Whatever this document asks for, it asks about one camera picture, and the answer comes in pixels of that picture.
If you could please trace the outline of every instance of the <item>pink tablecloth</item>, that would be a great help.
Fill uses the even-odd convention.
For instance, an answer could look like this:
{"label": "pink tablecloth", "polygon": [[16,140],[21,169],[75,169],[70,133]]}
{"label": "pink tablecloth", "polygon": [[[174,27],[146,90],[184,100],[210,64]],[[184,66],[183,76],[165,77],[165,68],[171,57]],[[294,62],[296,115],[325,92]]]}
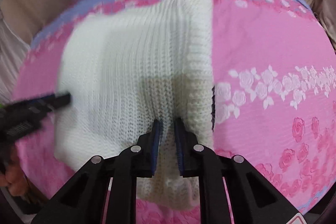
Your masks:
{"label": "pink tablecloth", "polygon": [[[116,0],[110,14],[159,0]],[[63,24],[31,51],[13,99],[54,92],[73,27]],[[214,0],[215,150],[246,157],[301,212],[336,179],[335,54],[313,14],[295,0]],[[22,168],[52,197],[73,171],[53,157],[53,116],[18,144]],[[199,208],[176,212],[137,201],[137,223],[199,223]]]}

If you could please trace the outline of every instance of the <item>white sticker with red border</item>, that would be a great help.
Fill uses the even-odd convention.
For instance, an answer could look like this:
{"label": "white sticker with red border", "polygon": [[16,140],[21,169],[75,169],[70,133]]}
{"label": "white sticker with red border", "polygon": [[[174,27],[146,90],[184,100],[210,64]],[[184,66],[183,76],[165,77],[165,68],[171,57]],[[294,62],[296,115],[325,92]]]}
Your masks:
{"label": "white sticker with red border", "polygon": [[307,224],[305,219],[303,218],[302,214],[297,213],[290,221],[286,224]]}

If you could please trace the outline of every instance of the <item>white knitted sweater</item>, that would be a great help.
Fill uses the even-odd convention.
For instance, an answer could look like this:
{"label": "white knitted sweater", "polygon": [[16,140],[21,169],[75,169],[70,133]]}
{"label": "white knitted sweater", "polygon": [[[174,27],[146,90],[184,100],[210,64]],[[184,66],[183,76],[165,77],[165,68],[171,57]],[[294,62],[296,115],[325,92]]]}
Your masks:
{"label": "white knitted sweater", "polygon": [[179,176],[173,121],[213,146],[212,0],[163,0],[87,18],[63,54],[58,91],[73,96],[56,116],[55,157],[78,170],[92,156],[118,155],[163,123],[157,170],[137,196],[174,209],[199,202],[198,179]]}

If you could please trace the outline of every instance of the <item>human hand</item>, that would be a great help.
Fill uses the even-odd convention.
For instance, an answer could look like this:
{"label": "human hand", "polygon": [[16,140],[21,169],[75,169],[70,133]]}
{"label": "human hand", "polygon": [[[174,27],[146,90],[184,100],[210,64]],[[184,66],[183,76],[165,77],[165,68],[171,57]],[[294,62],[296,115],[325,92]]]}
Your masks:
{"label": "human hand", "polygon": [[12,196],[23,196],[28,192],[29,186],[15,146],[11,148],[10,159],[11,163],[6,167],[6,173],[0,173],[0,187],[8,187]]}

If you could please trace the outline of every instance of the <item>knitted fabric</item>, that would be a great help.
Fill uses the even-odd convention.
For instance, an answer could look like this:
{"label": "knitted fabric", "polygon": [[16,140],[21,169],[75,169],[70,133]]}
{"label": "knitted fabric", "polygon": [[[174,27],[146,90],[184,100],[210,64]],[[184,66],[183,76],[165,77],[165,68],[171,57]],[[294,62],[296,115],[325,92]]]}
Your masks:
{"label": "knitted fabric", "polygon": [[212,0],[163,0],[85,19],[62,57],[58,91],[72,106],[56,116],[55,157],[78,170],[92,156],[118,155],[162,124],[155,176],[137,196],[174,209],[199,202],[197,178],[179,175],[173,121],[212,141]]}

